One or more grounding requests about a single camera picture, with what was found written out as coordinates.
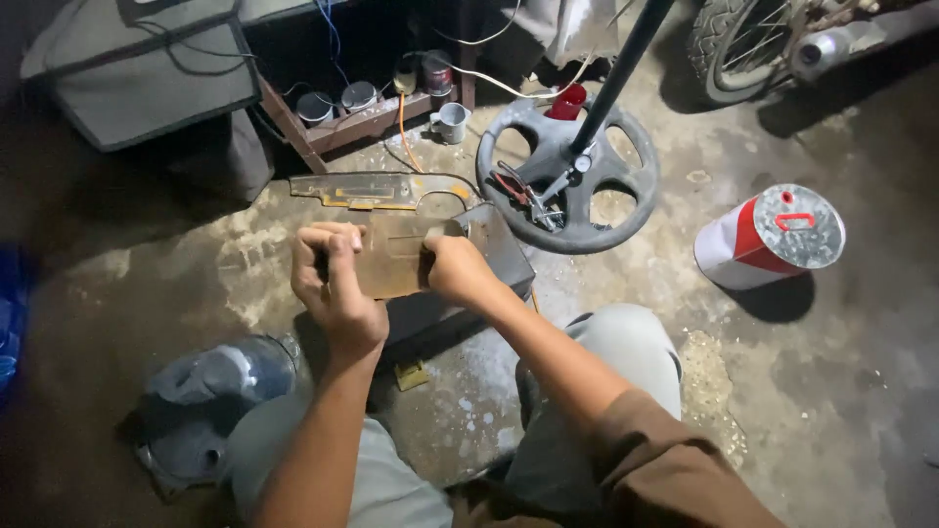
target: motorcycle wheel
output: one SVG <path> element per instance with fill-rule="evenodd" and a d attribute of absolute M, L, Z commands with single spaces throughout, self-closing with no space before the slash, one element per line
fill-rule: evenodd
<path fill-rule="evenodd" d="M 718 105 L 746 101 L 783 68 L 792 36 L 790 0 L 707 0 L 698 13 L 688 55 L 705 98 Z"/>

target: tire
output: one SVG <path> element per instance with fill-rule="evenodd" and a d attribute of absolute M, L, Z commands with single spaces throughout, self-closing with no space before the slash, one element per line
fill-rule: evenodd
<path fill-rule="evenodd" d="M 728 88 L 716 78 L 731 40 L 742 20 L 762 0 L 707 0 L 698 13 L 688 39 L 688 57 L 704 91 L 704 98 L 713 105 L 735 104 L 746 101 L 772 84 L 774 74 L 768 71 L 762 78 L 744 86 Z"/>

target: white mug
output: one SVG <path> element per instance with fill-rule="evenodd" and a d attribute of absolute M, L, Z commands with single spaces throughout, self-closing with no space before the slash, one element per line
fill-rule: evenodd
<path fill-rule="evenodd" d="M 467 135 L 467 120 L 472 112 L 458 102 L 448 102 L 430 115 L 430 130 L 443 137 L 444 143 L 456 145 Z"/>

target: red cup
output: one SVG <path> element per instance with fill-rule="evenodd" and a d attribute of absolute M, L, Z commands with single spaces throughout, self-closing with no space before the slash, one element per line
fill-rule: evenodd
<path fill-rule="evenodd" d="M 545 112 L 545 117 L 561 121 L 576 121 L 577 114 L 580 113 L 580 107 L 584 105 L 586 100 L 587 90 L 581 85 L 571 85 L 554 100 L 551 108 Z"/>

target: white can with red stripe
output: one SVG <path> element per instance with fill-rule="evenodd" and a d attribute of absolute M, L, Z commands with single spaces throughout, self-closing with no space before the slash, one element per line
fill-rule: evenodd
<path fill-rule="evenodd" d="M 838 260 L 844 223 L 814 191 L 774 185 L 706 225 L 695 239 L 698 267 L 715 284 L 748 289 Z"/>

